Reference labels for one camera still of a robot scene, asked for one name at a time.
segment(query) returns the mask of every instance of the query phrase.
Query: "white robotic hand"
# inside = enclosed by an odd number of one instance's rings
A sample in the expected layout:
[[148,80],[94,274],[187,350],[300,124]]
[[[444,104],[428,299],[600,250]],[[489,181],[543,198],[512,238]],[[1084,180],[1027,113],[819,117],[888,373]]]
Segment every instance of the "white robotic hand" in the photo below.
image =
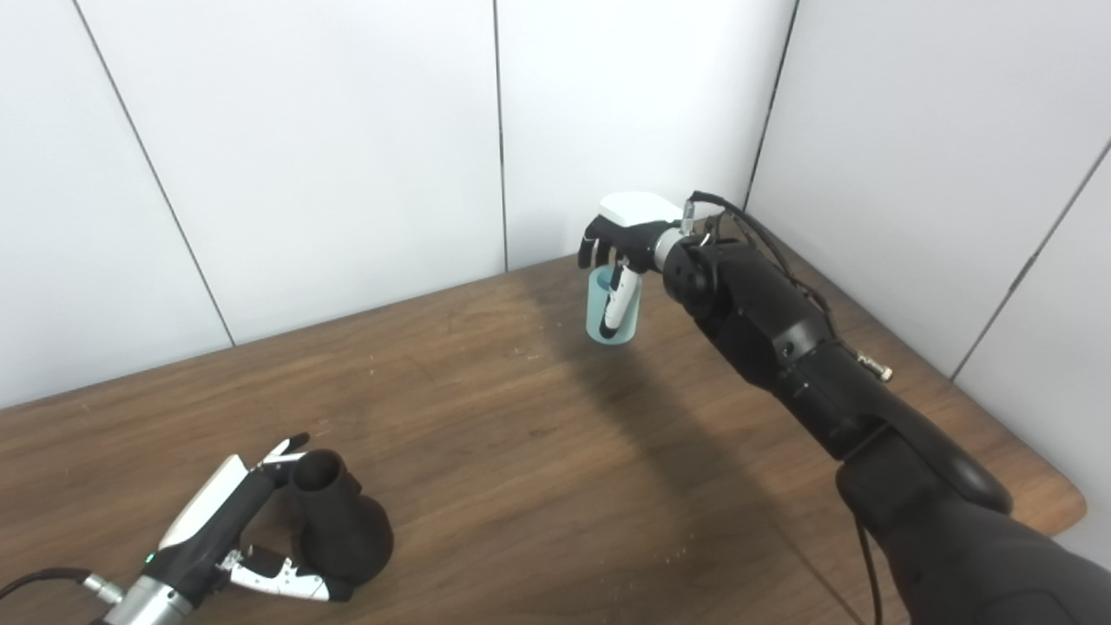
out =
[[602,198],[601,210],[587,225],[579,246],[583,269],[591,265],[591,255],[597,265],[609,264],[610,253],[617,250],[599,329],[602,337],[617,335],[641,274],[660,270],[671,245],[683,236],[680,220],[685,225],[691,216],[655,193],[627,191]]
[[220,564],[228,581],[259,593],[311,601],[347,601],[352,588],[336,579],[326,579],[309,567],[298,566],[292,558],[264,547],[232,550]]

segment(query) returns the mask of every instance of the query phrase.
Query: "metal connector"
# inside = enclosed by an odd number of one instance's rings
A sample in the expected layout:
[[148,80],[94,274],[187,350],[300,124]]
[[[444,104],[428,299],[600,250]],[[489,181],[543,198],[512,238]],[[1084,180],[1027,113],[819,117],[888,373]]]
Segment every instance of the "metal connector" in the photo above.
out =
[[862,367],[864,367],[865,370],[868,370],[869,372],[871,372],[872,375],[874,375],[877,377],[877,380],[879,380],[883,384],[887,384],[888,382],[890,382],[891,381],[891,376],[894,375],[894,372],[891,370],[891,367],[888,367],[887,365],[881,365],[880,363],[877,363],[875,361],[873,361],[870,356],[868,356],[863,352],[858,352],[857,353],[857,362],[860,363],[860,365]]
[[683,220],[679,222],[679,233],[689,236],[694,231],[694,202],[687,200],[683,204]]
[[123,589],[96,573],[90,573],[84,582],[81,582],[81,585],[97,593],[97,598],[108,605],[116,605],[123,601]]

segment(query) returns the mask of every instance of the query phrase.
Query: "silver cylinder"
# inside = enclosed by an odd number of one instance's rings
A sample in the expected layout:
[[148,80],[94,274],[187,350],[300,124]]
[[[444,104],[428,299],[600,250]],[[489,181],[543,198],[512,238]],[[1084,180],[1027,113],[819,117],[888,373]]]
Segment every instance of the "silver cylinder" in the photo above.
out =
[[192,604],[172,587],[143,575],[103,621],[109,625],[178,625],[192,611]]
[[679,231],[684,236],[694,232],[694,202],[691,200],[683,204],[683,220],[679,223]]
[[671,253],[671,248],[675,246],[675,243],[683,239],[683,233],[678,228],[669,228],[660,234],[660,238],[655,240],[655,249],[653,250],[653,260],[655,261],[655,270],[663,271],[663,263],[668,260],[668,254]]
[[97,598],[107,604],[116,605],[123,601],[123,591],[96,573],[90,573],[81,585],[97,593]]

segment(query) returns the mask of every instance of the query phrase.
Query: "white wall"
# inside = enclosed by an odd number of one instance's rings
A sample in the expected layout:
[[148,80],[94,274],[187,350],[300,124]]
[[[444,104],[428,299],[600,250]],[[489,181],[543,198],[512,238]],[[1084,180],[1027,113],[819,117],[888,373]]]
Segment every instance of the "white wall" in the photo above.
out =
[[0,407],[228,347],[69,2],[0,2]]
[[1091,548],[1107,566],[1109,243],[1111,160],[1104,159],[957,379],[1084,493],[1095,515],[1064,540],[1085,552]]
[[237,342],[504,268],[489,0],[81,0]]
[[500,0],[511,269],[573,251],[598,200],[740,202],[793,0]]
[[1111,135],[1109,31],[1107,2],[802,2],[749,209],[952,374]]

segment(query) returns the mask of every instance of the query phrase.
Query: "black fingertip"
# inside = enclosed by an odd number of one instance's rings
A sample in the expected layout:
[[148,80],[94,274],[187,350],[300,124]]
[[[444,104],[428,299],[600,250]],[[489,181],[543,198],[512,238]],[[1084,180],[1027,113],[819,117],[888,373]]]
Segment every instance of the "black fingertip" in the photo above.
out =
[[594,251],[595,239],[590,239],[582,236],[582,242],[579,243],[579,269],[590,268],[590,253]]
[[594,264],[601,266],[610,263],[610,243],[598,241],[598,251],[594,253]]
[[298,447],[303,447],[306,443],[309,442],[309,433],[302,432],[301,434],[294,434],[289,437],[289,446],[286,447],[286,453],[289,454]]

